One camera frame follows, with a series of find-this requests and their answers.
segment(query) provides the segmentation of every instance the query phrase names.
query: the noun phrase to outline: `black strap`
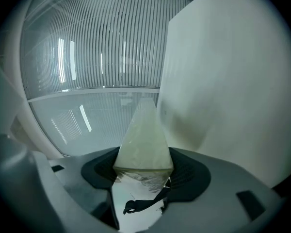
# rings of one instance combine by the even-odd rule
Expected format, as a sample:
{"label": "black strap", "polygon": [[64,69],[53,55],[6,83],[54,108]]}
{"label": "black strap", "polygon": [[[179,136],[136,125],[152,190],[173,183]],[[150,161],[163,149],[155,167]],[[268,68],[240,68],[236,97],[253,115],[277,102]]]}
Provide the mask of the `black strap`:
{"label": "black strap", "polygon": [[153,204],[157,203],[158,201],[162,200],[163,198],[165,198],[169,191],[170,191],[169,187],[164,187],[160,191],[160,193],[155,197],[154,200],[136,200],[136,201],[130,200],[126,203],[123,214],[126,213],[130,214],[134,212],[143,211],[152,206]]}

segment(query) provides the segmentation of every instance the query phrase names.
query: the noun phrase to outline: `clear plastic cover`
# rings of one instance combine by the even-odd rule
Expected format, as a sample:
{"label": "clear plastic cover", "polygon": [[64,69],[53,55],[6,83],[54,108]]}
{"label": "clear plastic cover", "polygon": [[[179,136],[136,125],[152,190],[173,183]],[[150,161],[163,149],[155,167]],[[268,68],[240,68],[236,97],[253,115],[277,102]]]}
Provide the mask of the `clear plastic cover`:
{"label": "clear plastic cover", "polygon": [[173,171],[173,162],[152,99],[140,99],[113,166],[138,200],[152,200]]}

